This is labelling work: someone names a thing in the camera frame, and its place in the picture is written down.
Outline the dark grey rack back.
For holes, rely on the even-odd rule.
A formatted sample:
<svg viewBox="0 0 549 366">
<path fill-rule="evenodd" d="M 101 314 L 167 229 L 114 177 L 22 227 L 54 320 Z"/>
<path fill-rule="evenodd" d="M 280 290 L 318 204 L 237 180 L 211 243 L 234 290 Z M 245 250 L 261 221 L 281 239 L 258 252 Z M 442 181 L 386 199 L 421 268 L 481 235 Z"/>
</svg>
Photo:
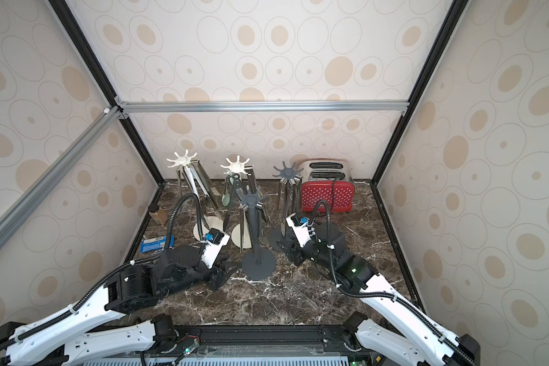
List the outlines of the dark grey rack back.
<svg viewBox="0 0 549 366">
<path fill-rule="evenodd" d="M 268 235 L 268 241 L 271 248 L 281 253 L 283 252 L 283 249 L 280 247 L 279 243 L 286 235 L 286 218 L 301 210 L 300 189 L 303 182 L 301 176 L 303 168 L 300 168 L 297 163 L 287 166 L 286 162 L 283 162 L 282 165 L 283 167 L 281 169 L 274 166 L 274 169 L 278 172 L 274 177 L 280 178 L 275 210 L 275 214 L 280 217 L 280 221 L 279 226 L 273 228 Z"/>
</svg>

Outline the dark grey rack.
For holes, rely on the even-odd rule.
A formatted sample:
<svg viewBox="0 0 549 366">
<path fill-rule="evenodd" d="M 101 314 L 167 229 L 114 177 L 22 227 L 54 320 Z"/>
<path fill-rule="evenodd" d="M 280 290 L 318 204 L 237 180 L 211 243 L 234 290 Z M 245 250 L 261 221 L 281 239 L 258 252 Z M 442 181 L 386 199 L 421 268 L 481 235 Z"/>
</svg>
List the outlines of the dark grey rack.
<svg viewBox="0 0 549 366">
<path fill-rule="evenodd" d="M 241 197 L 240 204 L 249 228 L 252 247 L 251 253 L 245 254 L 242 259 L 242 271 L 249 280 L 262 281 L 274 273 L 276 257 L 271 250 L 260 244 L 263 209 L 261 197 L 258 193 L 248 191 Z"/>
<path fill-rule="evenodd" d="M 303 182 L 301 176 L 303 168 L 300 168 L 297 163 L 287 166 L 286 162 L 283 162 L 282 165 L 283 167 L 281 169 L 274 166 L 274 169 L 278 172 L 274 177 L 280 178 L 275 210 L 275 214 L 280 217 L 280 221 L 279 226 L 273 228 L 268 235 L 268 241 L 271 248 L 281 253 L 283 252 L 283 249 L 280 247 L 279 243 L 286 235 L 286 218 L 301 210 L 300 189 Z"/>
</svg>

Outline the cream utensil rack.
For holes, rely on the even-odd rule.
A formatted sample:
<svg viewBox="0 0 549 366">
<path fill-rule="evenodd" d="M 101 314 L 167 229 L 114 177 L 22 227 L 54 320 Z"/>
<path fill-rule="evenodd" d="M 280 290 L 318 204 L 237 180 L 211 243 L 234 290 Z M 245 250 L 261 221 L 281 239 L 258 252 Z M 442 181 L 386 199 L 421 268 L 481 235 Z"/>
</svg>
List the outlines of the cream utensil rack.
<svg viewBox="0 0 549 366">
<path fill-rule="evenodd" d="M 241 175 L 241 178 L 244 181 L 247 181 L 245 168 L 248 166 L 251 166 L 251 165 L 248 165 L 248 163 L 249 163 L 249 159 L 242 161 L 240 156 L 237 156 L 235 161 L 231 160 L 231 158 L 227 158 L 227 164 L 225 166 L 221 166 L 221 168 L 226 169 L 226 172 L 224 172 L 226 177 L 229 173 L 239 173 Z M 237 242 L 238 234 L 239 234 L 239 224 L 237 224 L 234 227 L 233 233 L 232 233 L 233 244 L 237 247 L 238 247 L 238 242 Z"/>
<path fill-rule="evenodd" d="M 173 229 L 178 212 L 184 207 L 189 197 L 193 196 L 194 203 L 192 206 L 197 215 L 194 237 L 204 240 L 207 233 L 212 229 L 221 229 L 224 224 L 224 219 L 220 213 L 223 205 L 218 202 L 218 190 L 210 180 L 200 160 L 196 158 L 198 155 L 196 152 L 190 154 L 186 149 L 182 155 L 178 152 L 174 152 L 174 155 L 173 158 L 166 158 L 166 161 L 170 163 L 168 168 L 175 169 L 178 184 L 181 185 L 182 181 L 185 181 L 189 192 L 181 196 L 173 207 L 166 229 L 167 231 Z"/>
</svg>

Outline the white handled steel tongs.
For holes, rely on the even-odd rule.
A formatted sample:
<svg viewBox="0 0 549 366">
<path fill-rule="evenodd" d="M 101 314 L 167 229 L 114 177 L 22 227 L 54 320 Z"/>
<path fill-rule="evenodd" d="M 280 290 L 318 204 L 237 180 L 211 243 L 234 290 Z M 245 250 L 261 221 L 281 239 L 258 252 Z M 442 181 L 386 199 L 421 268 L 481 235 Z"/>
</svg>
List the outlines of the white handled steel tongs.
<svg viewBox="0 0 549 366">
<path fill-rule="evenodd" d="M 207 220 L 207 199 L 208 197 L 204 194 L 200 187 L 199 177 L 197 172 L 195 172 L 195 168 L 193 164 L 187 165 L 182 168 L 183 173 L 185 175 L 185 180 L 187 182 L 188 187 L 190 188 L 191 192 L 194 193 L 201 205 L 201 212 L 203 214 L 203 221 Z"/>
</svg>

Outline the mint green silicone tongs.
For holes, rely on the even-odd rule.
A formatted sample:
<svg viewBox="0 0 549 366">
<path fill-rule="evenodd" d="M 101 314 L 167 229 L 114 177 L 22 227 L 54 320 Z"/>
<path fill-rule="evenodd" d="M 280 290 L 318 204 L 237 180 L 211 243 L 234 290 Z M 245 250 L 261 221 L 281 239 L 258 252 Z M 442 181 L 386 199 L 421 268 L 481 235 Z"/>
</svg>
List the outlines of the mint green silicone tongs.
<svg viewBox="0 0 549 366">
<path fill-rule="evenodd" d="M 230 206 L 233 202 L 241 202 L 242 198 L 248 195 L 248 181 L 244 181 L 239 175 L 228 175 L 225 178 L 222 203 L 224 207 Z"/>
</svg>

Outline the black handled steel tongs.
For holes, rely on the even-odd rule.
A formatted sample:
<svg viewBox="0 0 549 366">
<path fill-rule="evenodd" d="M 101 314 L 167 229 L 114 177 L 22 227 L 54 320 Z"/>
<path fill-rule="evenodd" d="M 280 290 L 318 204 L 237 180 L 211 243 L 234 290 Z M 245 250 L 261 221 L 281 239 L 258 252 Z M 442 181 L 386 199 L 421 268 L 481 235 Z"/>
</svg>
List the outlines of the black handled steel tongs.
<svg viewBox="0 0 549 366">
<path fill-rule="evenodd" d="M 246 177 L 249 183 L 248 185 L 244 185 L 244 181 L 239 173 L 229 173 L 225 179 L 223 203 L 227 209 L 227 213 L 224 217 L 224 230 L 228 227 L 236 199 L 238 200 L 239 209 L 242 210 L 240 224 L 242 224 L 243 221 L 247 221 L 250 230 L 253 228 L 260 230 L 262 221 L 266 224 L 270 223 L 265 205 L 262 202 L 263 197 L 260 192 L 260 187 L 252 169 L 250 169 L 250 173 Z M 251 210 L 255 210 L 256 215 L 260 216 L 260 218 L 256 218 L 254 224 L 249 221 Z"/>
</svg>

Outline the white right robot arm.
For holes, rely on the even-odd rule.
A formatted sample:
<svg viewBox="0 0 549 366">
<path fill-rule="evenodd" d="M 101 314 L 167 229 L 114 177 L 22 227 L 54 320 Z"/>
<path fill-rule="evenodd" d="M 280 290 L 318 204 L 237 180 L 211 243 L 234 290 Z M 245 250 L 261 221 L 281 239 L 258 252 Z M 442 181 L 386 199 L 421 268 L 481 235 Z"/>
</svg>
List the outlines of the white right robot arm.
<svg viewBox="0 0 549 366">
<path fill-rule="evenodd" d="M 384 328 L 360 312 L 344 323 L 346 347 L 370 349 L 398 365 L 479 365 L 480 345 L 457 335 L 408 301 L 370 262 L 349 251 L 334 225 L 309 225 L 289 219 L 278 242 L 295 265 L 323 268 L 336 289 L 378 312 L 393 327 Z"/>
</svg>

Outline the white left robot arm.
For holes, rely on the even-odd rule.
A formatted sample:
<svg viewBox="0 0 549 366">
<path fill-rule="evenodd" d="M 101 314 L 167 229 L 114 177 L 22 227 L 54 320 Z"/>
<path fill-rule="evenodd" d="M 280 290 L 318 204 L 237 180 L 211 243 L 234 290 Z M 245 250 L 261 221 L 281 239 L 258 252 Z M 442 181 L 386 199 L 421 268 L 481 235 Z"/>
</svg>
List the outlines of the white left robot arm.
<svg viewBox="0 0 549 366">
<path fill-rule="evenodd" d="M 186 201 L 196 211 L 199 241 L 178 245 L 173 235 L 175 219 Z M 198 196 L 181 196 L 166 224 L 166 242 L 155 256 L 120 265 L 93 285 L 75 303 L 35 323 L 8 322 L 0 327 L 0 365 L 32 365 L 66 342 L 195 285 L 212 290 L 223 286 L 238 269 L 222 250 L 230 237 L 216 228 L 203 231 L 203 213 Z"/>
</svg>

